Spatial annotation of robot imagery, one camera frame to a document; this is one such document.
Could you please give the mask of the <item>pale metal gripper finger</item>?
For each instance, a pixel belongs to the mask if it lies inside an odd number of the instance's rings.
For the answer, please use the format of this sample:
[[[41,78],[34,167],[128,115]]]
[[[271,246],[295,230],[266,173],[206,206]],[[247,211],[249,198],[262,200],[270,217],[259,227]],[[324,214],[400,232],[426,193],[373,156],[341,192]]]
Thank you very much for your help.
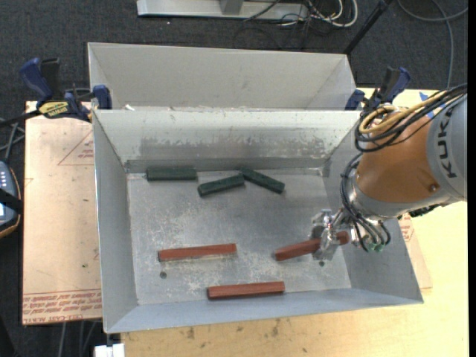
[[[322,233],[322,237],[318,239],[320,240],[320,245],[315,252],[315,259],[322,262],[332,260],[337,247],[340,245],[336,232],[334,230],[325,229]]]
[[[323,209],[312,218],[312,237],[321,238],[325,229],[328,229],[333,221],[330,209]]]

